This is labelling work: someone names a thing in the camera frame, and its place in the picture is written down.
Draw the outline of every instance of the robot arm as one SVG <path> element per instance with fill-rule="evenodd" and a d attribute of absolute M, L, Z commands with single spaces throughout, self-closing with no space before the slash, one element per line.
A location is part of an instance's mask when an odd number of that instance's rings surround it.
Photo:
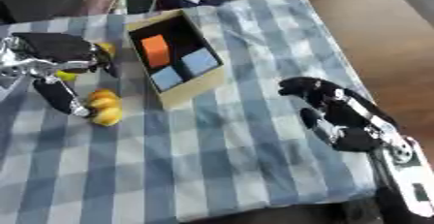
<path fill-rule="evenodd" d="M 305 100 L 313 109 L 300 117 L 308 129 L 340 151 L 369 152 L 383 182 L 397 191 L 407 209 L 434 215 L 434 175 L 419 144 L 401 135 L 396 122 L 353 90 L 314 78 L 280 82 L 281 95 Z"/>
<path fill-rule="evenodd" d="M 34 79 L 35 89 L 65 114 L 93 117 L 95 111 L 84 106 L 75 91 L 55 73 L 95 72 L 103 68 L 116 77 L 110 55 L 81 37 L 60 33 L 14 33 L 0 40 L 0 77 Z"/>

